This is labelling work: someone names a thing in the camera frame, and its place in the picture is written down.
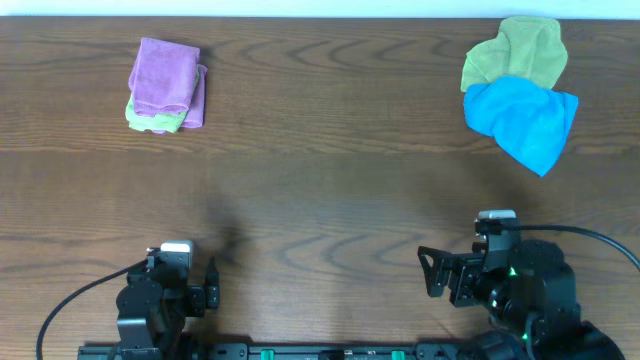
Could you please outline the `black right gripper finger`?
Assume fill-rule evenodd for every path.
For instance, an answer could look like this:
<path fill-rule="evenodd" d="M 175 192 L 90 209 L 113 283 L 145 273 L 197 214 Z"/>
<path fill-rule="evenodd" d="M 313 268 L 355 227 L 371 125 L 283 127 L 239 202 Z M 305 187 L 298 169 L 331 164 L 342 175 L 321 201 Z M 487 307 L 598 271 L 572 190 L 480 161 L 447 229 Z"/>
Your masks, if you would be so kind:
<path fill-rule="evenodd" d="M 439 297 L 440 285 L 438 281 L 438 261 L 431 257 L 420 257 L 419 260 L 424 273 L 427 294 L 432 298 Z"/>
<path fill-rule="evenodd" d="M 432 260 L 458 259 L 458 258 L 468 257 L 468 254 L 453 254 L 448 251 L 439 250 L 431 247 L 425 247 L 425 246 L 420 246 L 418 248 L 417 254 L 421 258 L 430 258 Z"/>

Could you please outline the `purple microfiber cloth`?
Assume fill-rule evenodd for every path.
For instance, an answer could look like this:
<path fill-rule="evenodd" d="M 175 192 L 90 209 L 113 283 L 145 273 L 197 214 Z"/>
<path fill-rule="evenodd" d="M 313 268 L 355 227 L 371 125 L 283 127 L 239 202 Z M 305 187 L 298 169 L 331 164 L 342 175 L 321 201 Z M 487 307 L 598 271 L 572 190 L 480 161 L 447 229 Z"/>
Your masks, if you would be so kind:
<path fill-rule="evenodd" d="M 129 78 L 134 113 L 178 115 L 191 104 L 200 49 L 143 37 Z"/>

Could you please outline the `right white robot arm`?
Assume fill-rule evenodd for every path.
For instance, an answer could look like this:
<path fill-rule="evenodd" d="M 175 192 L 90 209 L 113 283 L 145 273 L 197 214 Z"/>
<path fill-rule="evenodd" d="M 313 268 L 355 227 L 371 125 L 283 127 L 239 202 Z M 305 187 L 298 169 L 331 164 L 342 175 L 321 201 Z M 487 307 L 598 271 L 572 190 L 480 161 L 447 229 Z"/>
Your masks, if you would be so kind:
<path fill-rule="evenodd" d="M 450 290 L 456 308 L 485 307 L 497 330 L 476 338 L 460 359 L 622 359 L 620 348 L 581 319 L 576 280 L 554 243 L 526 240 L 503 250 L 475 243 L 469 254 L 421 246 L 427 294 Z"/>

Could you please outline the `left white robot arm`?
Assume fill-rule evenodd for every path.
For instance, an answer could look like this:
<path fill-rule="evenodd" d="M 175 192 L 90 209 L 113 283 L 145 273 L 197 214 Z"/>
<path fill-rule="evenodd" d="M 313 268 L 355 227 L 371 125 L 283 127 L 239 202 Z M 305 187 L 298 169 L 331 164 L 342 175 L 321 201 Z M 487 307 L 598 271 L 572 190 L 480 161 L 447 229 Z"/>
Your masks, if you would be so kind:
<path fill-rule="evenodd" d="M 220 305 L 219 272 L 208 262 L 204 282 L 189 283 L 186 255 L 157 253 L 128 271 L 116 298 L 118 344 L 108 360 L 205 359 L 206 351 L 183 331 L 186 320 L 202 318 Z"/>

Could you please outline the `blue microfiber cloth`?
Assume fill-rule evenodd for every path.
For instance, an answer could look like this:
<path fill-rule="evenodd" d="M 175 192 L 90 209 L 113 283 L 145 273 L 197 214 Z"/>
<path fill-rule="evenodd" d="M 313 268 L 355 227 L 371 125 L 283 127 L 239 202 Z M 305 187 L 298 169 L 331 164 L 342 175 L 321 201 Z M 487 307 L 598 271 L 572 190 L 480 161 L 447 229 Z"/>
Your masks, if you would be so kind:
<path fill-rule="evenodd" d="M 493 138 L 540 177 L 549 173 L 562 154 L 578 106 L 579 99 L 570 93 L 513 76 L 472 85 L 463 100 L 468 127 Z"/>

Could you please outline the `folded purple cloth under green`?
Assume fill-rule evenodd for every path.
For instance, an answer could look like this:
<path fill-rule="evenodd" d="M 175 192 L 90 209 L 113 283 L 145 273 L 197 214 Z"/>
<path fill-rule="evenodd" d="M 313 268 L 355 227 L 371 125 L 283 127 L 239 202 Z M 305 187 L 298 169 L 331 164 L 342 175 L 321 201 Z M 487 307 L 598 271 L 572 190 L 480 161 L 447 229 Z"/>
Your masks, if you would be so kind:
<path fill-rule="evenodd" d="M 206 75 L 208 69 L 204 65 L 198 64 L 197 70 L 198 82 L 195 86 L 189 110 L 184 116 L 181 116 L 181 124 L 178 125 L 178 118 L 172 115 L 172 120 L 170 122 L 165 121 L 160 127 L 152 129 L 153 133 L 175 133 L 181 129 L 194 129 L 203 126 L 205 114 Z"/>

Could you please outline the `crumpled green microfiber cloth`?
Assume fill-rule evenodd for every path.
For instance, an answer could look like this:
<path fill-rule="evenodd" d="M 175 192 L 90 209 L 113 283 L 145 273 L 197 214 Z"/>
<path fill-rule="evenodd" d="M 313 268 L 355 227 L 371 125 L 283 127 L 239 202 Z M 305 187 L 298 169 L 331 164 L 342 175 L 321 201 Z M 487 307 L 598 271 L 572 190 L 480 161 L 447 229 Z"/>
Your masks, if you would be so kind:
<path fill-rule="evenodd" d="M 489 84 L 503 76 L 525 78 L 551 89 L 563 73 L 568 52 L 560 23 L 551 18 L 514 16 L 501 21 L 493 39 L 466 53 L 460 90 Z"/>

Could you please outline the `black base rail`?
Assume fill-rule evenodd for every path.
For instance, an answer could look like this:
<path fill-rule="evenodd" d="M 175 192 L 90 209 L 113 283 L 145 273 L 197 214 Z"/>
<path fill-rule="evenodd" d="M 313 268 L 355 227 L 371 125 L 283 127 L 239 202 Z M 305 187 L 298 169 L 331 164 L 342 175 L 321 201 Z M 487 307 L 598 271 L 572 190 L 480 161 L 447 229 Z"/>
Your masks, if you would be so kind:
<path fill-rule="evenodd" d="M 173 353 L 118 346 L 81 346 L 77 360 L 181 359 L 181 360 L 452 360 L 460 346 L 455 343 L 415 345 L 248 345 L 215 343 L 180 345 Z"/>

